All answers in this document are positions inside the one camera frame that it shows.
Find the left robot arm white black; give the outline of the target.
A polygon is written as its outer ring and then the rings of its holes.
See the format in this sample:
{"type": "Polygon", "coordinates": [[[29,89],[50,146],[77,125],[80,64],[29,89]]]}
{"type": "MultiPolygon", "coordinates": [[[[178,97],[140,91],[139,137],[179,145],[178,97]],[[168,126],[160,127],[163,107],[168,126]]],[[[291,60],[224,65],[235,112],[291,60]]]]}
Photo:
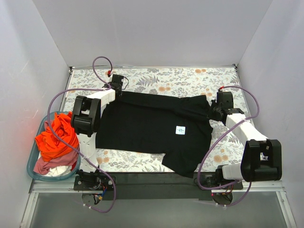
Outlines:
{"type": "Polygon", "coordinates": [[[102,113],[108,104],[122,95],[128,84],[127,77],[113,74],[102,89],[87,96],[79,95],[75,99],[71,126],[78,139],[80,171],[90,173],[85,178],[85,185],[91,190],[98,189],[101,184],[101,178],[94,172],[99,167],[95,139],[102,113]]]}

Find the black t shirt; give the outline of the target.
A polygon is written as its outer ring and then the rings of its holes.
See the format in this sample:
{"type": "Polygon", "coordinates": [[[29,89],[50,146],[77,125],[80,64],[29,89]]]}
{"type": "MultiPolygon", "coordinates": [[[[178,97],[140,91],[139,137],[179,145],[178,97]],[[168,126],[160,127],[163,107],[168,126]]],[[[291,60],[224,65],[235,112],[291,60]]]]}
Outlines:
{"type": "Polygon", "coordinates": [[[164,166],[193,178],[210,148],[209,108],[205,95],[124,92],[104,109],[95,144],[98,149],[163,153],[164,166]]]}

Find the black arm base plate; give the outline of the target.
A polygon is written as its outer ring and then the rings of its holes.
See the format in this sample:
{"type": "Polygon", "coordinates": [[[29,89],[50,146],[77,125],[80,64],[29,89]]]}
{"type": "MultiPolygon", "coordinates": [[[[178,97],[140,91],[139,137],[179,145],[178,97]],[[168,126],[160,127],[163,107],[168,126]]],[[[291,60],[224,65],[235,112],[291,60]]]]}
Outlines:
{"type": "Polygon", "coordinates": [[[110,174],[110,180],[102,173],[85,174],[77,172],[74,190],[102,194],[103,200],[111,200],[116,189],[118,200],[152,199],[198,199],[212,200],[210,190],[201,190],[197,185],[197,176],[182,177],[172,172],[116,172],[110,174]]]}

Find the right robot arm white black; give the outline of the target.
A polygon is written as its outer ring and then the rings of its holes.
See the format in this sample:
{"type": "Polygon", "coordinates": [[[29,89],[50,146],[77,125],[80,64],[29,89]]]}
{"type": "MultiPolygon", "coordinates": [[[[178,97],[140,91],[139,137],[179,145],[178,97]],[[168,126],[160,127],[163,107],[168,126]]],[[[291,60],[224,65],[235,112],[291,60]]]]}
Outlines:
{"type": "Polygon", "coordinates": [[[232,181],[278,181],[282,177],[282,146],[268,139],[234,107],[231,92],[217,92],[209,111],[211,120],[222,122],[244,146],[241,163],[220,165],[215,171],[215,184],[225,189],[232,181]]]}

